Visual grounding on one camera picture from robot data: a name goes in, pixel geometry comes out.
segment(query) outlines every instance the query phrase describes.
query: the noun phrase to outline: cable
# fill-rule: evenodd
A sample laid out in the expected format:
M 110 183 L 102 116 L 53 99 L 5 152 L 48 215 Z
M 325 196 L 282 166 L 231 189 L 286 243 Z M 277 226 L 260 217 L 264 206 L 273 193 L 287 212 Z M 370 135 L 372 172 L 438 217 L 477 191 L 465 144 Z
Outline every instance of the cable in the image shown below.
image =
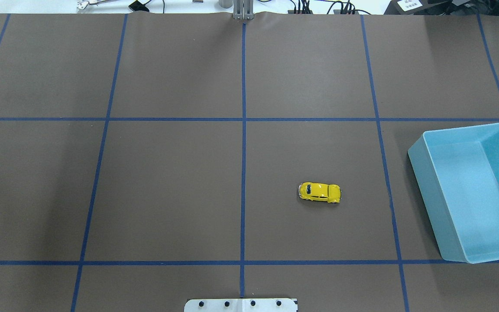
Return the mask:
M 350 8 L 350 2 L 348 1 L 346 3 L 346 6 L 344 7 L 344 10 L 342 10 L 342 12 L 340 12 L 340 14 L 348 14 L 348 9 Z
M 371 15 L 369 12 L 367 12 L 366 10 L 359 10 L 359 9 L 353 9 L 353 14 L 355 14 L 355 12 L 363 12 L 363 13 L 367 13 L 368 15 Z
M 332 10 L 332 7 L 337 4 L 337 3 L 340 3 L 342 5 L 342 8 L 344 7 L 344 2 L 341 2 L 341 1 L 325 1 L 325 2 L 332 2 L 331 4 L 331 7 L 328 8 L 328 11 L 327 11 L 327 14 L 329 14 Z

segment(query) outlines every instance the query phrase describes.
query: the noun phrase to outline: sticker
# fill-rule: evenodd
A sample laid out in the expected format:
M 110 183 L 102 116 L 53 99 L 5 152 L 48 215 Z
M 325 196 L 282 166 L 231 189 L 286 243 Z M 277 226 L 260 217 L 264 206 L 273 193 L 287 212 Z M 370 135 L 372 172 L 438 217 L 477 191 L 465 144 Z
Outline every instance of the sticker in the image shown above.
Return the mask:
M 398 4 L 400 4 L 400 7 L 404 10 L 404 12 L 420 8 L 422 6 L 419 0 L 400 0 L 398 1 Z

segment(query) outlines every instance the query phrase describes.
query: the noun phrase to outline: toy car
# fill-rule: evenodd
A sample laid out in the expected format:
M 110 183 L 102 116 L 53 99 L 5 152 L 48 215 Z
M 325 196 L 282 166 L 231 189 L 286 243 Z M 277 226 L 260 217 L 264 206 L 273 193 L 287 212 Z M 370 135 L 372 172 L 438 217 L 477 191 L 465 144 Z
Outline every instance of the toy car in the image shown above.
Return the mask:
M 340 202 L 341 191 L 340 186 L 336 184 L 305 182 L 299 185 L 298 195 L 305 200 L 336 204 Z

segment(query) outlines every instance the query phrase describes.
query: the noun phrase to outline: plastic bin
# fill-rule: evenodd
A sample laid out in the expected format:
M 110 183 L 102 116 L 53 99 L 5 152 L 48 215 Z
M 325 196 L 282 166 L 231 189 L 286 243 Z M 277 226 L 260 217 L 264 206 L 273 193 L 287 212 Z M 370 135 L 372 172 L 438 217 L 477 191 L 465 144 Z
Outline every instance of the plastic bin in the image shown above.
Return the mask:
M 499 123 L 424 132 L 408 154 L 442 258 L 499 260 Z

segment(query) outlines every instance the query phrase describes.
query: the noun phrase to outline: metal cylinder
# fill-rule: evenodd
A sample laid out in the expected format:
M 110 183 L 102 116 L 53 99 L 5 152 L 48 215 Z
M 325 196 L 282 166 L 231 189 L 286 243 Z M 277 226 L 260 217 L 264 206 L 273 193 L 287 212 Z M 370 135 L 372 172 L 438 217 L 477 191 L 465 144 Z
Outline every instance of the metal cylinder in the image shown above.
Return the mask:
M 218 0 L 218 5 L 227 9 L 234 4 L 234 0 Z

